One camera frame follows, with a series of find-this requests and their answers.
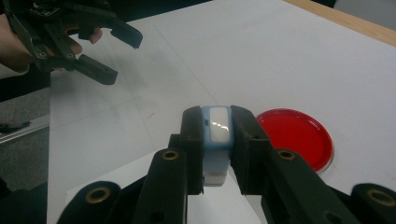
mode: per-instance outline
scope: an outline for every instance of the table surface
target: table surface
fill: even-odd
[[[51,75],[48,223],[69,190],[166,147],[196,105],[305,112],[332,137],[328,185],[396,189],[392,45],[279,0],[216,0],[131,24],[140,49],[106,30],[94,47],[80,42],[119,71],[113,86]]]

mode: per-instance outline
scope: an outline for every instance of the red disc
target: red disc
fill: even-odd
[[[273,109],[260,114],[257,121],[275,148],[293,150],[316,171],[332,161],[332,139],[325,128],[308,115],[291,109]]]

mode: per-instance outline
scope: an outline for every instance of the human hand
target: human hand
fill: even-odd
[[[65,28],[64,34],[67,35],[67,31],[74,29],[77,29],[77,26],[70,25]],[[90,42],[94,44],[101,37],[102,30],[95,27],[93,34],[90,36]],[[71,50],[75,54],[80,54],[82,52],[81,45],[69,36],[67,39]],[[54,54],[51,49],[47,48],[47,50],[49,54]],[[0,63],[15,72],[23,73],[29,69],[29,64],[33,62],[34,59],[28,49],[22,44],[18,36],[10,30],[6,15],[0,15]]]

